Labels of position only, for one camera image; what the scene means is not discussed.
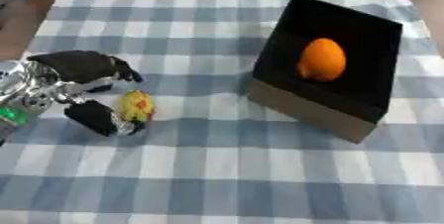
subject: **black robotic finger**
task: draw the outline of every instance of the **black robotic finger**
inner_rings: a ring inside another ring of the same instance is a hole
[[[95,100],[72,104],[64,109],[64,115],[104,136],[117,133],[116,125],[112,121],[112,114],[111,108]]]
[[[28,60],[40,62],[53,68],[62,81],[84,84],[102,77],[141,82],[141,76],[127,62],[98,52],[69,51],[30,56]]]
[[[112,56],[115,63],[115,68],[119,74],[119,79],[125,79],[127,81],[142,82],[141,75],[135,70],[131,69],[127,62]]]
[[[134,131],[130,133],[130,135],[133,135],[139,131],[144,130],[147,127],[147,124],[141,121],[133,120],[131,121],[134,124]]]
[[[88,93],[100,93],[100,92],[105,92],[105,91],[111,90],[111,88],[113,88],[112,84],[102,85],[102,86],[99,86],[99,87],[95,87],[95,88],[89,89],[87,92]]]

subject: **orange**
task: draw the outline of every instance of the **orange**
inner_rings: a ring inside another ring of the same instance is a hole
[[[303,78],[331,81],[341,75],[345,66],[342,48],[331,39],[320,38],[308,44],[296,68]]]

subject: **black box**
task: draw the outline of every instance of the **black box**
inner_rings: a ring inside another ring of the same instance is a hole
[[[318,0],[290,0],[256,62],[253,100],[360,142],[387,113],[402,25]],[[328,38],[347,66],[329,82],[301,78],[307,44]]]

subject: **metal robot arm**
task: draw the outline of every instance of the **metal robot arm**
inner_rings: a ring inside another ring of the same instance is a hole
[[[53,102],[68,104],[64,114],[89,129],[110,136],[144,128],[123,121],[111,108],[81,96],[111,89],[115,80],[141,82],[140,75],[116,57],[71,51],[0,62],[0,140],[8,137]]]

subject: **blue and white tablecloth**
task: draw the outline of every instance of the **blue and white tablecloth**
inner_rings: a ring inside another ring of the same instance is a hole
[[[324,0],[404,23],[390,110],[360,145],[250,101],[288,0],[56,0],[27,55],[96,50],[155,96],[103,138],[55,105],[0,149],[2,224],[444,222],[444,61],[408,0]]]

